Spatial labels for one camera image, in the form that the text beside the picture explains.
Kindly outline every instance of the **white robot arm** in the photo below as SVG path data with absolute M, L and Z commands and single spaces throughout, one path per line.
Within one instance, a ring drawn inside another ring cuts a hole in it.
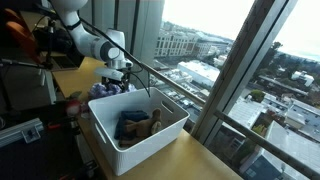
M 72 39 L 84 56 L 93 57 L 106 62 L 107 68 L 97 68 L 95 73 L 108 79 L 121 81 L 122 69 L 132 67 L 124 53 L 105 38 L 88 33 L 77 14 L 88 0 L 51 0 L 51 5 L 69 31 Z M 124 33 L 109 29 L 106 33 L 114 42 L 124 48 Z

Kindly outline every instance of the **bin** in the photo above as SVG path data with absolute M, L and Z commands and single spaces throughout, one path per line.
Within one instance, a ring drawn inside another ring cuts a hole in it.
M 189 117 L 187 111 L 156 88 L 150 88 L 150 97 L 141 89 L 92 100 L 89 107 L 93 134 L 117 176 L 175 140 Z M 118 140 L 114 139 L 120 112 L 143 110 L 151 117 L 155 108 L 162 111 L 162 130 L 134 146 L 120 147 Z

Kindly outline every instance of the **rooftop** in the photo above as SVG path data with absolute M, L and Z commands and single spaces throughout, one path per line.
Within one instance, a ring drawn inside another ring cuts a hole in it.
M 304 77 L 306 77 L 306 78 L 308 78 L 308 79 L 314 79 L 314 78 L 313 78 L 313 76 L 310 76 L 310 75 L 306 74 L 306 72 L 299 72 L 299 71 L 296 71 L 296 72 L 294 72 L 294 75 L 297 75 L 297 76 L 304 76 Z
M 240 123 L 242 126 L 251 129 L 258 117 L 260 116 L 261 112 L 264 111 L 265 108 L 262 104 L 257 103 L 255 101 L 247 101 L 244 98 L 239 97 L 237 102 L 233 105 L 228 116 Z M 223 125 L 231 129 L 232 131 L 244 136 L 236 129 L 229 126 L 227 123 L 223 123 Z
M 303 103 L 303 102 L 298 101 L 298 100 L 293 99 L 293 98 L 291 98 L 291 100 L 293 102 L 293 105 L 301 107 L 301 108 L 303 108 L 303 109 L 305 109 L 305 110 L 307 110 L 309 112 L 312 112 L 312 113 L 320 116 L 320 109 L 317 109 L 317 108 L 315 108 L 313 106 L 310 106 L 309 104 Z
M 320 127 L 314 127 L 311 125 L 305 125 L 299 131 L 307 136 L 320 142 Z
M 218 68 L 215 68 L 213 66 L 209 66 L 206 63 L 202 63 L 200 61 L 197 60 L 193 60 L 190 62 L 180 62 L 178 64 L 179 66 L 183 66 L 187 69 L 189 69 L 190 71 L 194 71 L 197 74 L 206 77 L 212 81 L 216 81 L 216 79 L 218 78 L 219 74 L 220 74 L 220 70 Z
M 292 111 L 291 109 L 289 109 L 287 112 L 286 112 L 286 116 L 290 119 L 292 119 L 293 121 L 296 121 L 296 122 L 299 122 L 300 124 L 303 124 L 305 125 L 306 124 L 306 118 L 297 113 L 297 112 L 294 112 Z
M 285 130 L 275 121 L 273 121 L 269 126 L 266 139 L 311 169 L 318 172 L 320 171 L 319 144 L 305 139 L 290 130 Z M 281 165 L 283 162 L 280 159 L 264 149 L 261 149 L 260 154 L 264 156 L 275 168 L 282 172 Z M 288 165 L 285 168 L 285 173 L 293 179 L 307 179 L 301 173 Z
M 220 39 L 220 38 L 217 38 L 217 37 L 212 37 L 212 36 L 207 36 L 205 35 L 204 33 L 202 32 L 196 32 L 196 34 L 202 39 L 202 40 L 205 40 L 205 41 L 212 41 L 212 42 L 224 42 L 225 41 L 223 39 Z
M 263 93 L 265 94 L 264 99 L 268 99 L 268 100 L 270 100 L 270 101 L 272 101 L 272 102 L 274 102 L 274 103 L 276 103 L 276 104 L 278 104 L 278 105 L 280 105 L 282 107 L 288 107 L 286 104 L 278 101 L 276 96 L 268 94 L 266 92 L 263 92 Z

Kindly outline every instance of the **wooden table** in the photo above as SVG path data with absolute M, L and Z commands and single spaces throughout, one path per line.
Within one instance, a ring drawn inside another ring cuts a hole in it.
M 103 66 L 103 62 L 86 57 L 79 69 L 52 74 L 65 97 L 75 91 L 82 91 L 79 99 L 87 101 L 88 90 L 101 80 L 101 77 L 94 74 L 94 69 Z M 184 130 L 175 141 L 162 150 L 123 175 L 116 176 L 91 131 L 89 120 L 79 117 L 78 124 L 106 179 L 241 179 Z

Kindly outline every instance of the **sky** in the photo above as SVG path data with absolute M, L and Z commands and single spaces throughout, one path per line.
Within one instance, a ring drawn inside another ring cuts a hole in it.
M 166 0 L 163 20 L 235 39 L 254 0 Z M 275 41 L 280 51 L 320 61 L 320 0 L 298 0 Z

